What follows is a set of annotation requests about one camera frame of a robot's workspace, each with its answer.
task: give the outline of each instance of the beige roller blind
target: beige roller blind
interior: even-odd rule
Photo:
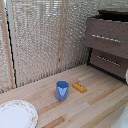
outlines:
[[[0,93],[15,88],[4,1],[0,0]]]
[[[102,8],[128,8],[128,0],[101,0]]]
[[[99,2],[99,0],[68,0],[61,71],[85,63],[86,20],[87,17],[97,14]]]
[[[62,0],[7,0],[17,85],[56,73]]]

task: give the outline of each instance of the blue plastic cup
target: blue plastic cup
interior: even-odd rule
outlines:
[[[60,80],[56,83],[56,98],[58,100],[65,100],[68,95],[68,88],[69,88],[69,83],[63,80]]]

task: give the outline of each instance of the drawer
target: drawer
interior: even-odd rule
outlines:
[[[93,49],[90,63],[125,79],[128,60]]]
[[[85,45],[128,59],[128,22],[88,18]]]

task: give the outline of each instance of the wooden countertop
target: wooden countertop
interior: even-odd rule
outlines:
[[[78,79],[87,92],[72,88]],[[65,101],[55,98],[58,80],[70,84]],[[83,65],[0,94],[0,104],[10,100],[25,100],[35,106],[39,116],[36,128],[110,128],[128,102],[128,86]]]

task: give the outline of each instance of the cabinet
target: cabinet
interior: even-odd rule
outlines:
[[[101,14],[88,18],[86,24],[85,45],[92,48],[90,63],[125,79],[128,69],[128,15],[109,9],[99,12]]]

